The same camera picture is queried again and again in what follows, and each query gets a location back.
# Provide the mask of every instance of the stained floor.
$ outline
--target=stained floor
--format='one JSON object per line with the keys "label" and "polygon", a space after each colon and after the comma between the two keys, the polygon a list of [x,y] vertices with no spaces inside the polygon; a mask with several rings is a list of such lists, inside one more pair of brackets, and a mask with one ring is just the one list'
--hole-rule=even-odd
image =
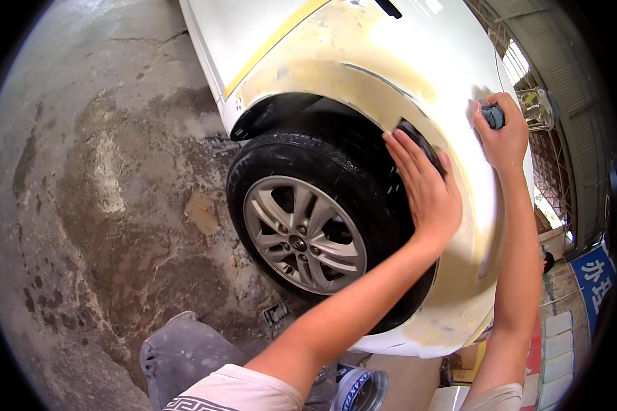
{"label": "stained floor", "polygon": [[[148,410],[144,338],[194,310],[254,355],[303,307],[247,257],[178,0],[51,5],[0,94],[0,321],[53,410]],[[292,311],[269,328],[263,309]]]}

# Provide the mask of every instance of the wheel center cap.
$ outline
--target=wheel center cap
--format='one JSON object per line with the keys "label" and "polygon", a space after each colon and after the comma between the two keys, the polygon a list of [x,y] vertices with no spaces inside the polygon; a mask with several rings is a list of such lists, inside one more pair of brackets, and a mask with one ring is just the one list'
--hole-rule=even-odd
{"label": "wheel center cap", "polygon": [[298,235],[291,235],[288,238],[290,245],[297,251],[306,251],[306,243]]}

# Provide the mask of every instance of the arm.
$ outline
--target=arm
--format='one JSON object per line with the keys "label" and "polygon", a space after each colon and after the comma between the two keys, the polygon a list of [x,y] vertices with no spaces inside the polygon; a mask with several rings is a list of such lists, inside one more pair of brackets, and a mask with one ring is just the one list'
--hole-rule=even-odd
{"label": "arm", "polygon": [[416,231],[400,250],[322,301],[245,365],[292,385],[306,398],[321,366],[369,332],[434,263],[459,228],[462,202],[447,155],[442,179],[403,132],[383,136],[407,188]]}
{"label": "arm", "polygon": [[492,130],[476,102],[473,122],[482,138],[489,163],[496,169],[505,201],[505,243],[496,285],[494,327],[469,399],[508,383],[523,384],[530,335],[542,292],[542,262],[532,196],[526,188],[523,158],[528,148],[528,125],[509,94],[494,94],[505,126]]}

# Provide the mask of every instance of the person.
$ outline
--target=person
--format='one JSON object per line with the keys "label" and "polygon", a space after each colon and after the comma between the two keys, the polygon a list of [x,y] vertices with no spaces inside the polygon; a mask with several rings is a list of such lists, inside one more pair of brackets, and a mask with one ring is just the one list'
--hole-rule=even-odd
{"label": "person", "polygon": [[[505,202],[505,243],[496,286],[494,327],[461,410],[518,410],[530,334],[540,300],[540,248],[523,174],[528,127],[509,94],[494,94],[505,126],[489,127],[479,103],[474,127],[498,174]],[[140,362],[155,411],[327,410],[336,393],[333,361],[400,300],[436,261],[462,220],[462,199],[445,153],[442,178],[402,131],[384,134],[407,189],[416,227],[408,242],[366,275],[298,318],[253,359],[186,312],[142,346]]]}

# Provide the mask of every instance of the car door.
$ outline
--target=car door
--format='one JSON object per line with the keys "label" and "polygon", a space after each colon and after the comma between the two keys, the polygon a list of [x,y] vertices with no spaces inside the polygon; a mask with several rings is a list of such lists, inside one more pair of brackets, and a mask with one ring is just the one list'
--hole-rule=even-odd
{"label": "car door", "polygon": [[302,8],[317,9],[324,0],[180,0],[199,61],[215,101],[224,89],[250,70],[273,34]]}

